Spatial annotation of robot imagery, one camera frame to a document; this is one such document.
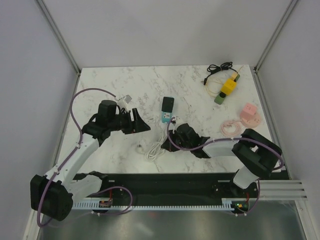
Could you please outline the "teal power strip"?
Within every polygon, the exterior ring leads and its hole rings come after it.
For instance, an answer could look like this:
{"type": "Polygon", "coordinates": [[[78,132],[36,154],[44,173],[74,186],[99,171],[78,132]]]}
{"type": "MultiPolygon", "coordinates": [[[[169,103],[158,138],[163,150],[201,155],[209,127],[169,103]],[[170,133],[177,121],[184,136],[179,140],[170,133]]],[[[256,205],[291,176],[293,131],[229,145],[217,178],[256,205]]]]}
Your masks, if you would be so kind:
{"type": "Polygon", "coordinates": [[[167,113],[167,112],[162,112],[162,109],[161,109],[161,122],[162,123],[168,123],[170,121],[172,117],[172,113],[167,113]]]}

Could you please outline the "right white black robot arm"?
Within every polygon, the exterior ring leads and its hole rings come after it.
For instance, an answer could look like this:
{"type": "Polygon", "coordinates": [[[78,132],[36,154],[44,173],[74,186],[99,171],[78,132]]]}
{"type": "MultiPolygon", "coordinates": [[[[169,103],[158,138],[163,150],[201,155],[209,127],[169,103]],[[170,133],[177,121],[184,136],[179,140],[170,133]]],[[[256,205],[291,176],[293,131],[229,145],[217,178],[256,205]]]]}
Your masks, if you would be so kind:
{"type": "Polygon", "coordinates": [[[191,152],[199,159],[236,157],[243,167],[229,184],[229,191],[235,197],[242,196],[258,179],[270,177],[278,162],[280,167],[284,164],[282,149],[251,128],[239,137],[213,139],[200,136],[188,123],[183,123],[167,130],[167,138],[160,148],[168,152],[191,152]]]}

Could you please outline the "black cube plug adapter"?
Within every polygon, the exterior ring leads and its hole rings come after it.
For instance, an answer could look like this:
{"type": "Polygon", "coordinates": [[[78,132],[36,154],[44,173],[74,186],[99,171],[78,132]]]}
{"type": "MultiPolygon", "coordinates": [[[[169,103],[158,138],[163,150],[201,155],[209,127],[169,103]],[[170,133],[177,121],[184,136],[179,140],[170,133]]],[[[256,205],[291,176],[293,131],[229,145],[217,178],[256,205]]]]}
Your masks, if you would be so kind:
{"type": "Polygon", "coordinates": [[[174,108],[174,101],[173,97],[164,96],[162,99],[161,111],[163,113],[172,113],[174,108]]]}

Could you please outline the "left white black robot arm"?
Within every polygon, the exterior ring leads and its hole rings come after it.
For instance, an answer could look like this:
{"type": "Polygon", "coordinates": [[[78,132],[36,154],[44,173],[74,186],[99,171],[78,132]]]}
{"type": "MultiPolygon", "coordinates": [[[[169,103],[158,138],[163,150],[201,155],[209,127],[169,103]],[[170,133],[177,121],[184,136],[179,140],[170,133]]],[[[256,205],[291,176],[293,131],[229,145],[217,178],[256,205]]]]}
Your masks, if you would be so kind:
{"type": "Polygon", "coordinates": [[[106,196],[110,191],[108,182],[90,173],[78,182],[73,179],[87,159],[110,137],[111,132],[125,135],[149,131],[138,110],[127,110],[125,105],[103,100],[80,132],[79,142],[66,159],[55,165],[45,175],[35,175],[30,181],[31,208],[37,216],[44,214],[57,221],[64,220],[73,205],[91,194],[106,196]]]}

